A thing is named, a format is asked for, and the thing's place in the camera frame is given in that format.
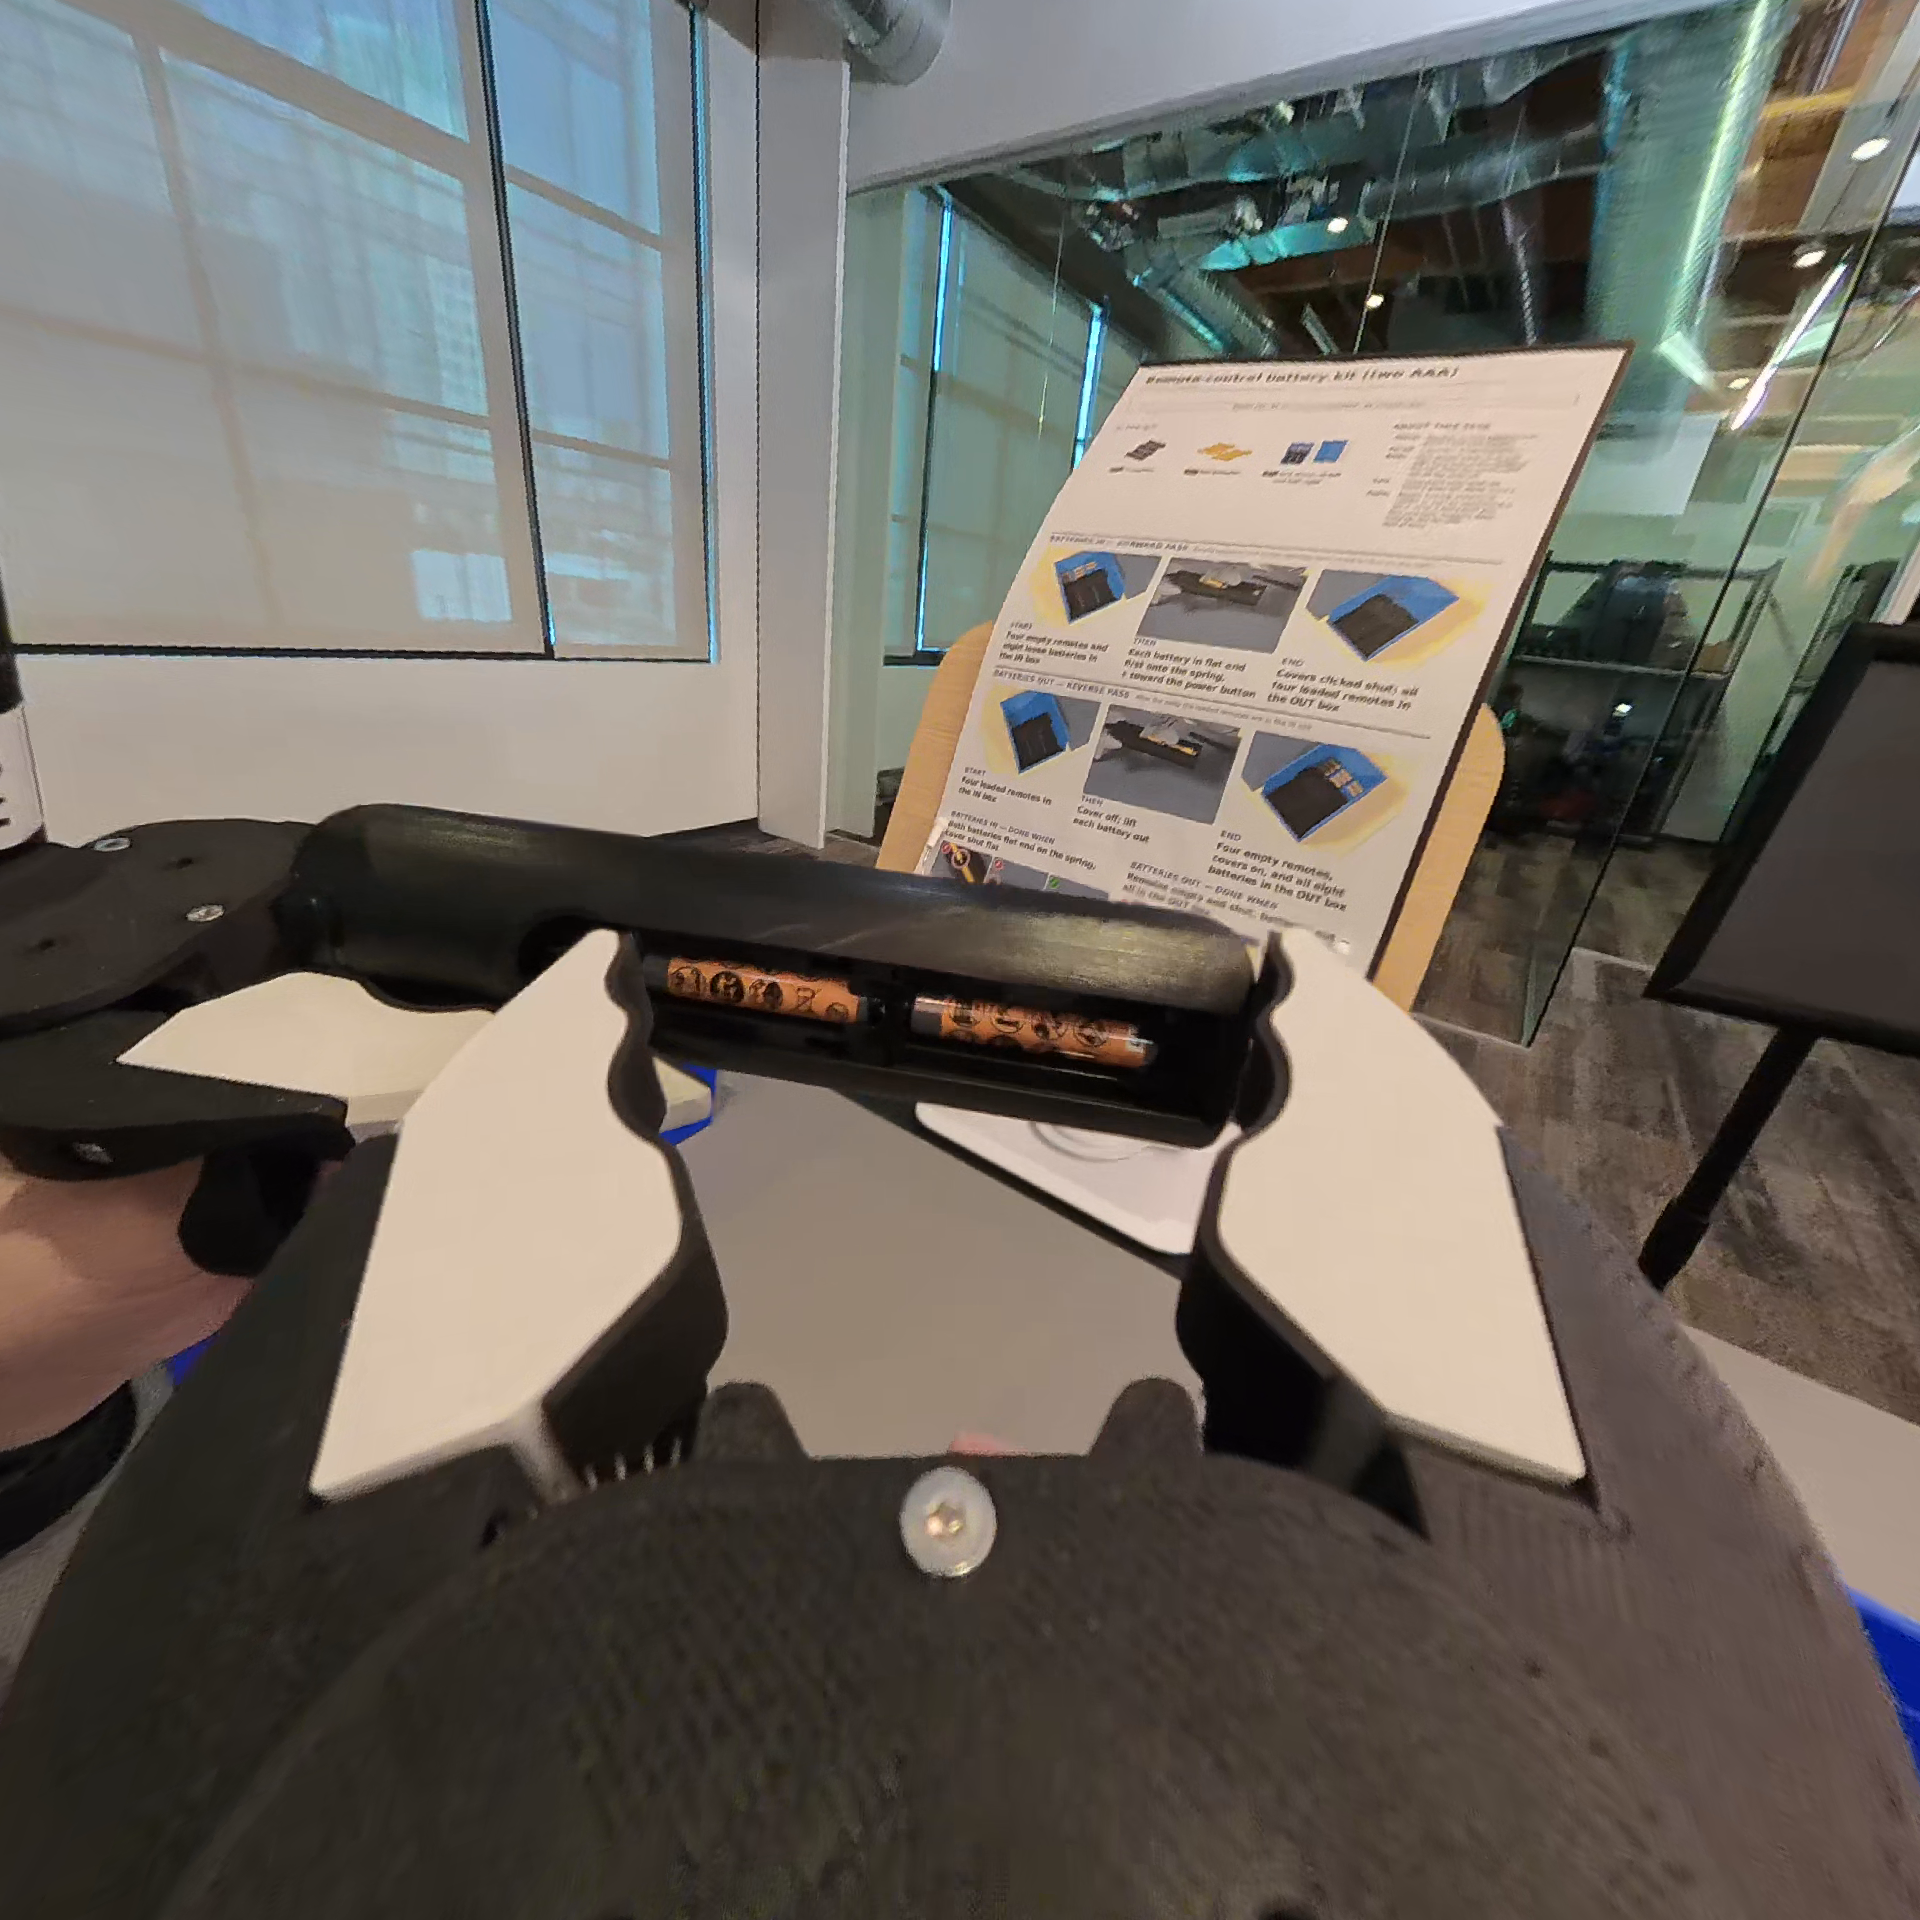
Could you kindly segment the tall glass window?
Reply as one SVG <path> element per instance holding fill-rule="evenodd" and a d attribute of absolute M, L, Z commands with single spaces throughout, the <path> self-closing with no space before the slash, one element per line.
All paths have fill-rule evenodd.
<path fill-rule="evenodd" d="M 1103 314 L 942 189 L 903 195 L 883 654 L 993 619 L 1082 445 Z"/>

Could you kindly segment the blue plastic bin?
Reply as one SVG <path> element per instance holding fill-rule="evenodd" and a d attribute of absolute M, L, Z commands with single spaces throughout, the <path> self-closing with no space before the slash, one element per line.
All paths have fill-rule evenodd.
<path fill-rule="evenodd" d="M 1859 1588 L 1849 1588 L 1849 1601 L 1853 1604 L 1862 1635 L 1873 1652 L 1885 1695 L 1895 1702 L 1909 1761 L 1916 1768 L 1920 1764 L 1916 1621 L 1902 1615 L 1899 1609 L 1885 1607 L 1883 1601 L 1862 1595 Z"/>

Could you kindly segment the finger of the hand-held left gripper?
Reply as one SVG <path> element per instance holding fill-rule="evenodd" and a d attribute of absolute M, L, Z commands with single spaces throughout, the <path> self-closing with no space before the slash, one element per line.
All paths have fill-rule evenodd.
<path fill-rule="evenodd" d="M 509 1138 L 526 1122 L 578 1128 L 591 1092 L 606 1092 L 609 1052 L 586 1062 L 572 1041 L 612 1041 L 616 1005 L 606 975 L 561 971 L 561 982 L 512 994 L 502 1044 L 483 1008 L 401 1008 L 336 975 L 291 971 L 162 1017 L 116 1052 L 121 1068 L 189 1074 L 229 1087 L 333 1097 L 349 1125 L 412 1125 L 422 1135 Z"/>

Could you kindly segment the large glass window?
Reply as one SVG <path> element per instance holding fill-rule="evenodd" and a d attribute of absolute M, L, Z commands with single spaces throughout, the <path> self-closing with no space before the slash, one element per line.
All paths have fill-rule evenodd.
<path fill-rule="evenodd" d="M 716 654 L 685 4 L 5 4 L 26 654 Z"/>

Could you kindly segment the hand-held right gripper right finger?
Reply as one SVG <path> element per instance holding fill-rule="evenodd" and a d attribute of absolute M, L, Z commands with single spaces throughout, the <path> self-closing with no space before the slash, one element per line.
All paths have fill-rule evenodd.
<path fill-rule="evenodd" d="M 1588 1459 L 1492 1105 L 1305 932 L 1266 944 L 1178 1341 L 1203 1448 L 1409 1495 L 1412 1454 L 1573 1492 Z"/>

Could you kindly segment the person's left hand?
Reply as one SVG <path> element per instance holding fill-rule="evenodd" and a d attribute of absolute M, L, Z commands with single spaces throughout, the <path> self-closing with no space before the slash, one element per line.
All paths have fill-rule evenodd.
<path fill-rule="evenodd" d="M 3 1452 L 68 1428 L 241 1305 L 249 1284 L 179 1245 L 201 1172 L 55 1184 L 3 1169 Z"/>

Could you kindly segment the orange black battery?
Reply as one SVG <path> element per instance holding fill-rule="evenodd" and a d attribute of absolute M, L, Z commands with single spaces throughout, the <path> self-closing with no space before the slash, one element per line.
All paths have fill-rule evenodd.
<path fill-rule="evenodd" d="M 901 1014 L 901 1041 L 1036 1087 L 1135 1089 L 1162 1065 L 1162 1041 L 1138 1019 L 1002 997 L 911 997 Z"/>
<path fill-rule="evenodd" d="M 639 971 L 651 994 L 729 1019 L 861 1029 L 873 1017 L 869 994 L 832 975 L 671 954 L 642 957 Z"/>

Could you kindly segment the instruction sheet on stand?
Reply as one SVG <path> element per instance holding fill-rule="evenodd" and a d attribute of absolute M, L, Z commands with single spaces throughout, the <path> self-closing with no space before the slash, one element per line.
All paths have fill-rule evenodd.
<path fill-rule="evenodd" d="M 1429 839 L 1628 364 L 1138 371 L 941 669 L 879 865 L 1293 925 L 1412 1005 Z"/>

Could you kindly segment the black remote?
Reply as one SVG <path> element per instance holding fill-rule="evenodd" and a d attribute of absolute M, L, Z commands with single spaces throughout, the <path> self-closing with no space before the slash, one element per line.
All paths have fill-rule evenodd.
<path fill-rule="evenodd" d="M 642 982 L 651 1047 L 865 1102 L 1191 1149 L 1238 1115 L 1259 971 L 1242 938 L 1173 908 L 401 804 L 312 828 L 279 915 L 318 971 L 492 1012 L 588 932 L 621 934 L 638 964 L 729 957 L 842 978 L 869 994 L 869 1025 L 729 1019 Z M 901 1014 L 921 994 L 1138 1019 L 1162 1041 L 1162 1065 L 1135 1089 L 1002 1078 L 903 1044 Z"/>

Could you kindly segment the silver air duct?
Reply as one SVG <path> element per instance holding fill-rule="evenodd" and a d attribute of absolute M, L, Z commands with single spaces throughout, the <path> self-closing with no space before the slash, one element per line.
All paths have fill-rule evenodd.
<path fill-rule="evenodd" d="M 878 84 L 918 84 L 946 47 L 952 4 L 823 4 L 849 57 Z"/>

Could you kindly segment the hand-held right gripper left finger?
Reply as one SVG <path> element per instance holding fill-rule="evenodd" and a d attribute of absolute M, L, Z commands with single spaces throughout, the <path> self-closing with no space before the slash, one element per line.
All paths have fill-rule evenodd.
<path fill-rule="evenodd" d="M 729 1308 L 663 1142 L 632 944 L 588 932 L 401 1122 L 309 1489 L 509 1452 L 543 1499 L 668 1459 Z"/>

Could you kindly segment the black floor sign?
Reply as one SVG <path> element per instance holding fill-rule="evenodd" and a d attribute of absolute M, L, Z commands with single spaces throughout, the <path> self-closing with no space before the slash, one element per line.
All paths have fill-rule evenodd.
<path fill-rule="evenodd" d="M 1646 997 L 1768 1029 L 1641 1248 L 1662 1292 L 1822 1041 L 1916 1054 L 1916 624 L 1856 624 L 1762 769 Z"/>

